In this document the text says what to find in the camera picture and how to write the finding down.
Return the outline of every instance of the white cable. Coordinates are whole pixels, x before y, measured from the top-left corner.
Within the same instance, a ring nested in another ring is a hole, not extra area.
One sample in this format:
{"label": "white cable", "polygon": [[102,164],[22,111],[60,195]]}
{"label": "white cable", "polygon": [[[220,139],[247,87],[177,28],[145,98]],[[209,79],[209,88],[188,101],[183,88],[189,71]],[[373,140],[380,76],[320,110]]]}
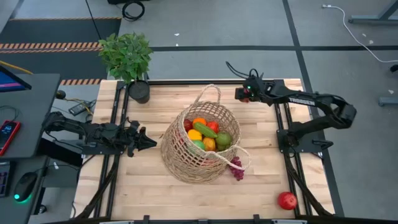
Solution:
{"label": "white cable", "polygon": [[380,60],[371,50],[368,49],[367,46],[365,46],[365,45],[362,44],[359,40],[357,40],[357,39],[355,38],[354,34],[350,31],[350,29],[349,29],[349,28],[347,27],[347,25],[346,25],[346,13],[344,12],[344,10],[342,10],[342,8],[337,7],[337,6],[325,5],[325,4],[322,5],[322,8],[324,8],[324,9],[329,8],[329,9],[338,9],[338,10],[340,10],[340,11],[343,13],[343,24],[344,24],[344,27],[348,30],[349,34],[351,34],[351,36],[353,37],[353,39],[354,39],[357,43],[359,43],[362,47],[364,47],[366,50],[368,50],[368,52],[369,52],[370,54],[372,54],[373,57],[376,58],[379,62],[382,62],[382,63],[398,62],[398,60],[390,60],[390,61],[383,61],[383,60]]}

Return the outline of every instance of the red phone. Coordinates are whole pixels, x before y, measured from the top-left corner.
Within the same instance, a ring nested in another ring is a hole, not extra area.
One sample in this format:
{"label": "red phone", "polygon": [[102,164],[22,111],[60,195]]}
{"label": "red phone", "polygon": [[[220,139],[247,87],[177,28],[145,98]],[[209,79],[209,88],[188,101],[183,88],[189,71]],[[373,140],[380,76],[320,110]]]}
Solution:
{"label": "red phone", "polygon": [[0,156],[2,156],[8,145],[10,145],[15,134],[21,126],[20,122],[6,120],[0,128]]}

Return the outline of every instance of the wooden table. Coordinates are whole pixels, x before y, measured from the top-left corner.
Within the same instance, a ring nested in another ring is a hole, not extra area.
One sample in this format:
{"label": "wooden table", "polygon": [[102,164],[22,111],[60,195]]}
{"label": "wooden table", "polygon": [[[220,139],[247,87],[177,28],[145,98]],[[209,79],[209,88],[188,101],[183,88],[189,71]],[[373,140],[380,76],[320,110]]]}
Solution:
{"label": "wooden table", "polygon": [[[301,90],[299,79],[285,79],[292,90]],[[117,81],[102,81],[96,103],[94,123],[109,122]],[[261,218],[293,218],[293,211],[281,209],[276,198],[289,191],[284,158],[279,152],[275,109],[264,103],[240,103],[234,99],[234,89],[239,85],[219,85],[221,103],[229,108],[241,125],[240,146],[252,156],[252,164],[245,171],[244,179],[236,181],[229,170],[209,184],[191,185],[170,175],[160,156],[162,135],[177,117],[188,107],[204,85],[156,85],[151,86],[150,101],[144,105],[130,99],[127,116],[138,120],[147,128],[147,135],[158,142],[157,147],[136,152],[134,157],[121,156],[112,220],[174,219],[249,219],[253,214]],[[119,99],[120,121],[124,90]],[[209,90],[203,100],[216,100],[216,91]],[[290,104],[293,121],[310,119],[306,106]],[[287,127],[285,115],[284,126]],[[308,188],[331,213],[328,184],[321,160],[313,154],[301,154],[303,171]],[[91,200],[98,189],[103,156],[97,155],[81,170],[75,196],[77,214]],[[298,191],[301,214],[305,214],[301,193]],[[101,214],[105,214],[108,192],[105,192]]]}

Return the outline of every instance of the green cucumber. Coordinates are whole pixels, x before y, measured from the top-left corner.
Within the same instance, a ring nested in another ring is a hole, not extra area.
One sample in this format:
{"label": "green cucumber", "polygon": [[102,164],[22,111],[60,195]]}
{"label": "green cucumber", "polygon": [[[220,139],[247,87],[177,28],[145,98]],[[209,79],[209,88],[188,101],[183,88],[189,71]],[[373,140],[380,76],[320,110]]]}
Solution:
{"label": "green cucumber", "polygon": [[201,122],[196,122],[193,124],[193,128],[208,138],[217,138],[217,134],[211,128],[202,124]]}

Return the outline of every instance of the woven basket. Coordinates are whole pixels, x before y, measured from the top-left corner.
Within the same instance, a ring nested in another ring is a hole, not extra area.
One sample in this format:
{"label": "woven basket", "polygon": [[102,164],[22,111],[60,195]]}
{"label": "woven basket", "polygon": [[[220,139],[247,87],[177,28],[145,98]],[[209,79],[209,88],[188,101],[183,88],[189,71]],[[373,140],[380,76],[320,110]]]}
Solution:
{"label": "woven basket", "polygon": [[[199,101],[209,87],[214,87],[218,92],[217,102]],[[161,146],[162,158],[170,173],[186,183],[204,184],[219,177],[231,165],[244,170],[250,163],[250,155],[238,144],[241,140],[239,123],[225,106],[220,104],[221,91],[216,85],[208,85],[202,89],[198,98],[187,109],[183,110],[177,119],[167,129]],[[232,136],[231,147],[222,152],[206,152],[188,138],[184,129],[184,119],[193,121],[195,118],[205,118],[207,121],[216,121],[220,131],[226,131]],[[248,156],[248,164],[238,167],[230,161],[240,149]]]}

